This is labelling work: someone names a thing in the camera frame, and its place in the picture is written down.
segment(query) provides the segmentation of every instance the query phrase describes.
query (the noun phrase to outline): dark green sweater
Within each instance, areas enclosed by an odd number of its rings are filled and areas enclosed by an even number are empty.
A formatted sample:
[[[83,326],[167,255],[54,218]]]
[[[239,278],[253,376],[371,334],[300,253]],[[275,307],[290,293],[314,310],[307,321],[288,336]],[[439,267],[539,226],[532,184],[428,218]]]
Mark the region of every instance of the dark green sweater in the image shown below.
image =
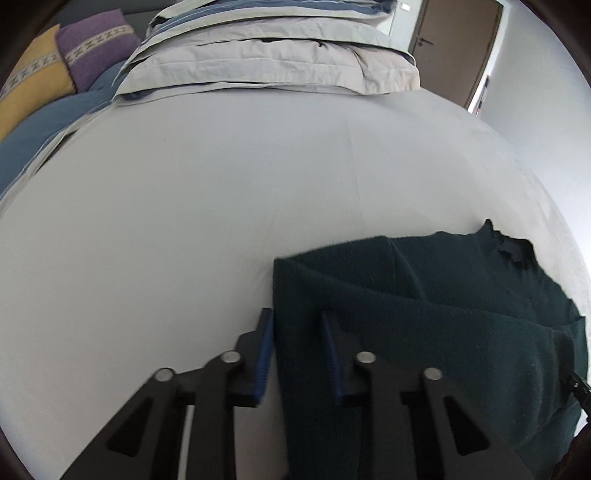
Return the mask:
[[[276,260],[274,308],[291,480],[356,480],[361,415],[330,395],[320,312],[417,373],[438,367],[538,479],[568,449],[580,408],[558,369],[585,377],[584,318],[533,247],[492,229],[335,245]]]

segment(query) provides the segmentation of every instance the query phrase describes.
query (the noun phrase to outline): door frame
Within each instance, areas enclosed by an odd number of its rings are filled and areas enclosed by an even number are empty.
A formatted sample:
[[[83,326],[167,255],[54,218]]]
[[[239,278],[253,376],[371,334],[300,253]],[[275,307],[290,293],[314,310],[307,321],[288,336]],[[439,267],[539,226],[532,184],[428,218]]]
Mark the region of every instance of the door frame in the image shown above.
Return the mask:
[[[418,33],[421,31],[421,28],[423,27],[423,22],[425,21],[425,14],[427,13],[427,7],[428,7],[430,1],[431,0],[423,0],[423,2],[421,3],[421,9],[419,10],[419,13],[418,13],[417,23],[415,24],[414,30],[413,30],[413,40],[412,40],[413,47],[410,49],[411,55],[414,55],[414,50],[417,47]],[[480,85],[480,81],[482,80],[482,76],[484,75],[484,72],[486,70],[486,65],[488,64],[488,60],[491,57],[492,47],[495,45],[496,37],[499,34],[499,26],[501,24],[501,18],[503,16],[503,12],[505,11],[505,5],[503,5],[502,3],[500,3],[497,0],[493,0],[493,1],[495,1],[499,5],[500,8],[499,8],[499,11],[496,15],[495,27],[492,32],[491,39],[488,42],[488,46],[486,48],[486,54],[485,54],[484,59],[482,61],[482,65],[480,66],[478,77],[476,78],[476,81],[474,82],[474,85],[472,86],[472,88],[470,90],[470,95],[468,96],[468,99],[466,100],[466,103],[464,104],[465,109],[468,109],[468,107],[472,103],[472,99],[474,98],[474,95],[476,95],[476,91],[478,90],[478,86]]]

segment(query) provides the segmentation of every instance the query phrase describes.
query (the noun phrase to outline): brown door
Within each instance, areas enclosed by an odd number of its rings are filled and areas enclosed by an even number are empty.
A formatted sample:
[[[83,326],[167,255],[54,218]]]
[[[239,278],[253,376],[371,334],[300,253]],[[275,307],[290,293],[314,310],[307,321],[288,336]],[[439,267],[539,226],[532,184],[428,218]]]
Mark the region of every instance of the brown door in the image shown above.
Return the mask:
[[[491,54],[502,11],[495,0],[423,0],[411,48],[421,86],[467,108]]]

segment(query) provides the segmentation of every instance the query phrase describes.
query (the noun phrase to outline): white bed sheet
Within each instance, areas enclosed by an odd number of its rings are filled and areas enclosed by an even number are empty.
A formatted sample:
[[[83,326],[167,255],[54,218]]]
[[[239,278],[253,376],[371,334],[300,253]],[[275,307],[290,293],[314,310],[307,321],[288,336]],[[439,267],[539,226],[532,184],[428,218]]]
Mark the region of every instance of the white bed sheet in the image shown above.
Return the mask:
[[[227,90],[112,106],[0,220],[0,424],[56,480],[159,367],[233,346],[272,261],[374,235],[496,229],[589,312],[574,240],[508,144],[426,91]],[[286,471],[277,382],[239,412],[241,480]]]

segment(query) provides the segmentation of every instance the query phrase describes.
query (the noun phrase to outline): metal bolt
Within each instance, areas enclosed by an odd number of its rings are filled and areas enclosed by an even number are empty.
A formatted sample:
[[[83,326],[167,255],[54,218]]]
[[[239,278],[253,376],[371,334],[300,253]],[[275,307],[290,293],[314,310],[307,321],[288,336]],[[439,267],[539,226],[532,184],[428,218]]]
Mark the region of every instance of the metal bolt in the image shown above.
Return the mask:
[[[240,354],[234,350],[222,354],[222,362],[226,364],[235,364],[240,361]]]
[[[167,382],[174,377],[174,372],[169,368],[161,368],[154,374],[154,378],[159,382]]]
[[[441,380],[443,378],[443,373],[441,370],[439,370],[438,368],[427,368],[424,372],[423,375],[425,375],[425,378],[428,380]]]
[[[359,352],[355,358],[360,364],[373,364],[375,362],[375,355],[372,352]]]

